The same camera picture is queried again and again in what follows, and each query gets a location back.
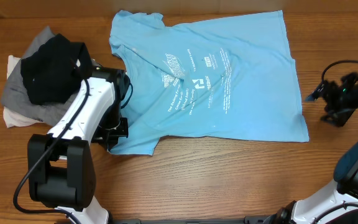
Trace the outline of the light blue printed t-shirt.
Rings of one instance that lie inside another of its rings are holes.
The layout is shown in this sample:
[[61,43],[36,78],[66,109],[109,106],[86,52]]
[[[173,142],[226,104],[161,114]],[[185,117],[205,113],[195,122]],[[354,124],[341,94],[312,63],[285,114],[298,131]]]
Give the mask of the light blue printed t-shirt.
[[133,86],[111,154],[151,155],[164,136],[309,140],[282,11],[175,26],[120,11],[109,43]]

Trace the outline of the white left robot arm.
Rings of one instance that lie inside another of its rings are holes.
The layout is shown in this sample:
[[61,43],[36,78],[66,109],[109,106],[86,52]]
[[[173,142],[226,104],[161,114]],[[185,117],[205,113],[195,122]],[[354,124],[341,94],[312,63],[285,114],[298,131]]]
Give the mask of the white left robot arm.
[[97,201],[96,173],[90,145],[105,149],[128,137],[121,110],[132,96],[124,70],[94,67],[62,119],[47,134],[33,134],[27,144],[29,184],[33,201],[43,213],[63,213],[70,223],[112,223],[109,211]]

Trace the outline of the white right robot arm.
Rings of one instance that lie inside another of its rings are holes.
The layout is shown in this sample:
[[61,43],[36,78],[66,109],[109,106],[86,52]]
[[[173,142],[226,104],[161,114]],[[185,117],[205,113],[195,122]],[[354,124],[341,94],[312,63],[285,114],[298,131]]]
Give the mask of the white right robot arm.
[[[326,102],[321,120],[337,127],[346,124],[358,109],[358,72],[341,78],[341,84],[323,78],[306,98]],[[347,213],[358,210],[358,142],[338,161],[333,180],[312,196],[293,201],[264,223],[329,223]]]

